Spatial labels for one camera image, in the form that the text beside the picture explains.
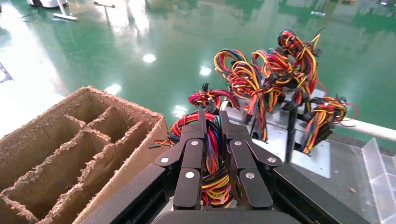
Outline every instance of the black plastic connector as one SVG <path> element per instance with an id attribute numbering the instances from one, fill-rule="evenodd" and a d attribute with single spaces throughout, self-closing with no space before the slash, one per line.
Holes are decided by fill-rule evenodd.
<path id="1" fill-rule="evenodd" d="M 271 85 L 275 82 L 277 78 L 278 76 L 274 72 L 271 72 L 271 75 L 268 77 L 267 81 Z"/>
<path id="2" fill-rule="evenodd" d="M 158 147 L 161 147 L 161 145 L 160 144 L 151 144 L 151 145 L 148 146 L 149 149 L 158 148 Z"/>
<path id="3" fill-rule="evenodd" d="M 209 83 L 202 84 L 202 91 L 206 92 L 209 89 Z"/>
<path id="4" fill-rule="evenodd" d="M 282 110 L 290 111 L 292 109 L 296 109 L 297 107 L 298 107 L 298 104 L 295 101 L 289 101 L 282 107 Z"/>
<path id="5" fill-rule="evenodd" d="M 310 120 L 312 120 L 313 116 L 315 116 L 315 115 L 313 114 L 313 112 L 305 113 L 305 114 L 303 115 L 303 121 L 309 122 Z"/>
<path id="6" fill-rule="evenodd" d="M 317 48 L 313 51 L 313 55 L 319 57 L 322 54 L 322 50 Z"/>
<path id="7" fill-rule="evenodd" d="M 252 119 L 252 117 L 253 117 L 252 115 L 246 114 L 246 116 L 243 119 L 243 123 L 248 124 L 250 122 L 250 120 Z"/>
<path id="8" fill-rule="evenodd" d="M 324 104 L 325 103 L 325 99 L 324 98 L 315 97 L 315 98 L 311 99 L 311 103 L 313 103 L 313 104 Z"/>
<path id="9" fill-rule="evenodd" d="M 279 103 L 279 104 L 283 103 L 285 99 L 286 99 L 286 96 L 285 96 L 285 95 L 279 95 L 279 96 L 278 96 L 278 103 Z"/>
<path id="10" fill-rule="evenodd" d="M 310 96 L 309 96 L 309 93 L 307 93 L 307 92 L 303 92 L 303 100 L 302 100 L 302 102 L 304 102 L 304 103 L 307 103 L 307 102 L 309 102 L 309 100 L 310 100 Z"/>

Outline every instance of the bolt head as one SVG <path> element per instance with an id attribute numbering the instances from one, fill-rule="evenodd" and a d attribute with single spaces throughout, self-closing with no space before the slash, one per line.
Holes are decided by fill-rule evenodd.
<path id="1" fill-rule="evenodd" d="M 161 162 L 162 162 L 162 163 L 166 163 L 166 162 L 168 162 L 168 161 L 169 161 L 169 159 L 166 158 L 166 157 L 161 158 Z"/>
<path id="2" fill-rule="evenodd" d="M 194 177 L 194 173 L 193 172 L 187 172 L 186 173 L 186 177 L 187 178 L 193 178 Z"/>
<path id="3" fill-rule="evenodd" d="M 249 173 L 246 174 L 246 177 L 249 178 L 249 179 L 253 179 L 255 177 L 255 174 L 249 172 Z"/>
<path id="4" fill-rule="evenodd" d="M 269 161 L 269 162 L 276 162 L 276 159 L 275 159 L 274 157 L 269 157 L 269 158 L 268 158 L 268 161 Z"/>

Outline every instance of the cardboard compartment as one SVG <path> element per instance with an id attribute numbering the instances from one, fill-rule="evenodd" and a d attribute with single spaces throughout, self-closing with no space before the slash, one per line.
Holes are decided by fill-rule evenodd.
<path id="1" fill-rule="evenodd" d="M 72 223 L 78 213 L 92 200 L 92 196 L 102 190 L 115 171 L 122 166 L 123 161 L 141 144 L 149 131 L 149 126 L 139 121 L 127 131 L 124 139 L 116 144 L 107 145 L 101 153 L 96 154 L 94 160 L 82 170 L 78 184 L 61 196 L 42 223 L 50 223 L 49 220 L 57 224 Z"/>
<path id="2" fill-rule="evenodd" d="M 0 140 L 0 223 L 78 224 L 154 162 L 163 115 L 93 87 Z"/>
<path id="3" fill-rule="evenodd" d="M 78 182 L 86 163 L 109 142 L 95 132 L 80 131 L 70 142 L 63 144 L 45 162 L 18 179 L 5 191 L 12 201 L 26 206 L 38 219 L 44 218 L 57 202 Z"/>
<path id="4" fill-rule="evenodd" d="M 33 167 L 70 141 L 81 125 L 66 116 L 48 117 L 22 128 L 21 134 L 0 142 L 0 188 L 8 188 Z"/>
<path id="5" fill-rule="evenodd" d="M 125 132 L 135 123 L 134 119 L 128 119 L 124 112 L 111 106 L 99 118 L 91 122 L 89 126 L 108 135 L 111 138 L 111 142 L 116 143 L 124 137 Z"/>
<path id="6" fill-rule="evenodd" d="M 86 124 L 98 118 L 106 109 L 107 105 L 99 103 L 97 98 L 90 94 L 83 94 L 76 99 L 75 105 L 69 108 L 68 114 Z"/>

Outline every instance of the black wire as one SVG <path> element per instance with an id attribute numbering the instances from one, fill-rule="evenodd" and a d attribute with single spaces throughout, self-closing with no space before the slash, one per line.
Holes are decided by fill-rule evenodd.
<path id="1" fill-rule="evenodd" d="M 326 27 L 321 28 L 314 36 L 313 38 L 315 38 L 322 30 L 324 30 Z"/>
<path id="2" fill-rule="evenodd" d="M 35 12 L 35 13 L 33 13 L 33 14 L 29 14 L 29 15 L 24 15 L 24 16 L 22 16 L 21 17 L 21 20 L 22 20 L 22 22 L 33 22 L 33 21 L 35 21 L 35 20 L 37 20 L 38 19 L 38 17 L 40 16 L 40 13 L 42 12 L 42 11 L 44 11 L 44 9 L 43 8 L 39 8 L 39 9 L 37 9 L 37 12 Z M 37 15 L 33 20 L 23 20 L 23 18 L 26 18 L 26 17 L 29 17 L 29 16 L 33 16 L 33 15 Z"/>

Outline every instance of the black metal bracket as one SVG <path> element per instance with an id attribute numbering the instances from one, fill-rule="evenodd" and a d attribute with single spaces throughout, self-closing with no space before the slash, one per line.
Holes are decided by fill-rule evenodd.
<path id="1" fill-rule="evenodd" d="M 182 127 L 180 141 L 156 159 L 156 165 L 166 169 L 165 178 L 167 181 L 165 183 L 165 192 L 168 196 L 172 196 L 175 193 L 176 183 L 182 168 L 182 160 L 188 159 L 183 157 L 184 149 L 188 147 L 187 141 L 199 139 L 202 142 L 206 142 L 205 111 L 200 110 L 198 114 L 198 121 L 195 124 Z"/>
<path id="2" fill-rule="evenodd" d="M 227 218 L 233 212 L 243 217 L 254 215 L 248 210 L 260 210 L 255 211 L 254 215 L 258 222 L 252 220 L 249 223 L 263 220 L 276 223 L 284 219 L 289 220 L 287 223 L 298 220 L 303 224 L 369 224 L 289 164 L 282 165 L 277 156 L 254 144 L 247 128 L 230 123 L 225 111 L 220 111 L 220 119 L 223 155 L 238 205 L 236 209 L 199 211 L 206 156 L 206 117 L 205 112 L 200 111 L 198 122 L 182 128 L 180 142 L 158 157 L 157 165 L 147 166 L 82 223 L 148 224 L 174 193 L 173 206 L 176 211 L 165 213 L 154 223 L 186 223 L 186 220 L 195 223 L 191 219 L 198 215 L 197 212 L 201 217 L 200 223 L 208 217 L 211 218 L 205 222 L 208 224 L 219 223 L 213 217 L 216 220 L 230 220 L 228 223 L 241 223 L 236 218 Z M 271 208 L 294 219 L 270 211 Z"/>

